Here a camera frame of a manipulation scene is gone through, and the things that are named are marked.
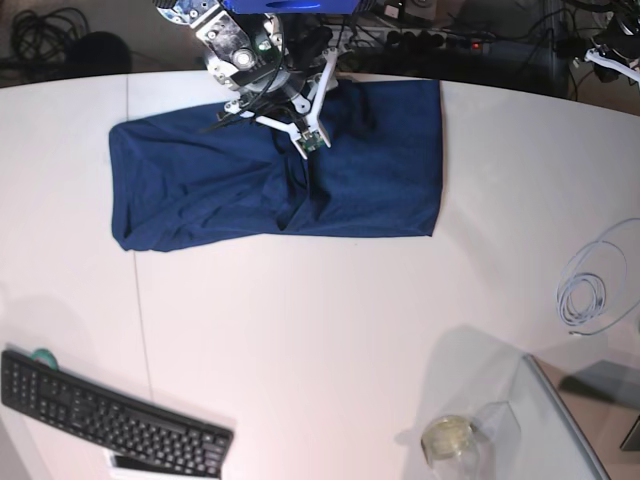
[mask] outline power strip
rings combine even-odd
[[[340,38],[342,25],[328,25],[328,27],[333,31],[333,38],[329,42],[329,46],[338,47],[338,39]],[[429,28],[403,28],[400,30],[397,28],[376,26],[365,27],[364,31],[358,29],[355,38],[353,32],[348,27],[345,27],[340,40],[340,50],[344,50],[347,45],[352,46],[351,42],[355,40],[358,41],[356,43],[366,42],[369,48],[376,50],[381,49],[382,45],[386,44],[391,32],[399,32],[401,34],[413,33],[416,37],[425,32],[429,35],[429,46],[434,50],[449,50],[461,54],[483,55],[489,53],[491,49],[491,44],[487,43],[484,39],[468,37],[466,35],[456,35],[443,30]]]

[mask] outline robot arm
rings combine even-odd
[[[218,0],[154,3],[164,18],[194,31],[206,47],[209,73],[240,94],[238,100],[225,104],[213,129],[254,118],[286,132],[305,159],[310,152],[331,146],[319,119],[326,92],[337,86],[338,52],[328,47],[329,29],[318,27],[309,32],[294,55],[287,48],[279,15],[236,15]],[[282,112],[290,122],[277,115]]]

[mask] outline black cable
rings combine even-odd
[[[234,114],[227,115],[225,118],[220,120],[218,123],[215,123],[215,124],[211,125],[209,128],[205,129],[203,133],[213,132],[214,130],[218,130],[218,129],[223,128],[223,127],[228,127],[229,125],[236,125],[236,124],[241,123],[241,122],[243,122],[245,120],[248,120],[248,119],[245,119],[243,117],[238,119],[238,117],[240,117],[243,113],[248,112],[258,102],[258,100],[260,100],[269,91],[269,89],[271,88],[271,85],[273,85],[273,82],[275,82],[276,78],[278,78],[278,74],[280,73],[280,69],[282,68],[282,64],[284,63],[284,57],[285,57],[285,53],[286,53],[284,24],[282,24],[282,31],[280,32],[280,35],[281,35],[281,39],[282,39],[281,40],[282,50],[280,52],[280,60],[278,61],[278,66],[276,67],[275,72],[273,73],[273,75],[271,76],[271,78],[269,79],[267,84],[264,86],[262,91],[260,93],[258,93],[255,97],[253,97],[249,101],[249,103],[247,103],[244,107],[242,107],[240,110],[238,110],[238,112],[236,112]]]
[[[473,33],[475,33],[478,36],[480,36],[480,35],[490,35],[491,38],[494,39],[494,40],[517,42],[517,41],[520,41],[520,40],[527,40],[527,39],[531,38],[531,36],[535,33],[535,31],[538,29],[538,27],[540,25],[542,25],[547,19],[549,19],[549,18],[551,18],[551,17],[553,17],[555,15],[558,15],[559,13],[568,13],[569,15],[572,15],[571,10],[569,10],[567,7],[559,8],[558,10],[554,10],[553,12],[547,13],[546,15],[543,15],[542,17],[540,17],[533,25],[531,25],[529,30],[527,30],[527,33],[524,33],[523,35],[518,35],[518,36],[515,36],[515,37],[506,36],[506,35],[499,35],[499,34],[497,34],[495,32],[491,32],[491,31],[488,31],[488,30],[484,30],[484,31],[476,30],[476,29],[474,29],[474,27],[472,25],[461,21],[459,18],[457,18],[456,16],[454,16],[452,14],[448,14],[448,16],[451,17],[451,19],[453,19],[454,22],[457,22],[460,25],[466,26],[467,28],[472,30]]]
[[[87,33],[89,21],[77,8],[59,8],[45,15],[19,12],[11,23],[12,56],[0,60],[0,69],[17,70],[29,81],[53,79],[71,47]]]
[[[342,28],[340,29],[340,35],[338,35],[338,43],[336,44],[336,48],[340,51],[340,42],[342,41],[342,34],[344,33],[344,29],[347,26],[347,16],[344,15],[342,17]]]
[[[370,33],[369,31],[367,31],[366,28],[364,28],[362,25],[358,25],[356,24],[356,27],[359,28],[360,30],[362,30],[363,33],[365,33],[366,35],[368,35],[369,37],[371,37],[373,40],[375,40],[376,42],[378,42],[380,45],[382,45],[383,47],[386,47],[386,45],[384,44],[384,42],[382,40],[380,40],[378,37],[376,37],[375,35],[373,35],[372,33]]]
[[[580,10],[586,10],[588,12],[595,13],[606,13],[613,12],[615,10],[615,6],[613,3],[605,3],[604,5],[598,5],[595,3],[584,3],[580,0],[564,0],[566,3],[571,5],[572,7],[579,8]]]
[[[351,40],[349,40],[349,43],[351,43],[351,41],[353,41],[356,44],[356,47],[358,48],[361,48],[360,47],[361,43],[366,44],[366,46],[369,48],[376,48],[375,45],[371,43],[369,40],[363,40],[361,38],[352,38]]]
[[[574,101],[578,101],[578,84],[576,83],[576,77],[573,76],[573,72],[571,71],[571,67],[569,67],[569,78],[571,79],[571,83],[573,84],[574,91]]]
[[[550,28],[545,30],[544,35],[542,36],[542,38],[540,38],[538,43],[536,43],[536,45],[533,47],[533,50],[531,50],[531,53],[529,54],[529,56],[525,59],[525,61],[522,63],[522,65],[520,65],[520,67],[518,67],[518,69],[515,72],[513,72],[513,76],[514,77],[519,76],[527,68],[527,66],[529,65],[531,60],[533,60],[533,58],[535,57],[536,53],[538,53],[538,51],[542,47],[542,44],[545,42],[545,40],[549,36],[549,33],[551,33],[553,35],[553,30],[550,29]]]
[[[573,90],[573,97],[576,102],[578,101],[578,90],[580,89],[580,86],[592,73],[595,73],[595,70],[592,69],[589,73],[587,73],[584,77],[582,77],[577,84],[575,84],[575,88]]]

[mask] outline metal bracket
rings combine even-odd
[[[616,72],[619,72],[629,77],[631,80],[635,80],[636,82],[640,83],[640,73],[627,67],[626,65],[616,62],[615,60],[611,60],[610,58],[603,57],[602,55],[600,55],[600,52],[598,52],[597,48],[592,48],[590,50],[587,50],[587,53],[584,56],[584,59],[585,61],[597,63],[602,67],[615,70]]]
[[[308,100],[312,100],[313,103],[311,104],[311,111],[303,117],[307,125],[304,131],[301,132],[294,123],[283,123],[264,116],[255,119],[256,122],[262,125],[287,133],[291,138],[291,142],[305,160],[309,158],[308,154],[310,152],[322,146],[331,148],[329,135],[320,121],[320,112],[324,105],[327,90],[337,85],[334,73],[338,61],[338,51],[335,48],[330,48],[325,50],[322,55],[326,60],[326,64],[320,78],[312,85],[309,94]],[[229,113],[237,113],[240,109],[241,106],[237,100],[227,102],[225,105],[225,111]],[[252,118],[254,115],[253,112],[244,112],[242,117]]]

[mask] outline floor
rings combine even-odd
[[[190,30],[168,23],[151,0],[0,0],[0,58],[9,53],[9,27],[16,13],[24,9],[49,12],[62,6],[80,8],[89,18],[92,31],[109,31],[120,36],[134,51],[136,72],[202,68],[201,47]],[[579,20],[583,24],[591,21]],[[588,64],[573,68],[578,82],[590,71]],[[603,84],[590,74],[578,93],[582,103],[640,115],[640,90],[630,86],[624,77]]]

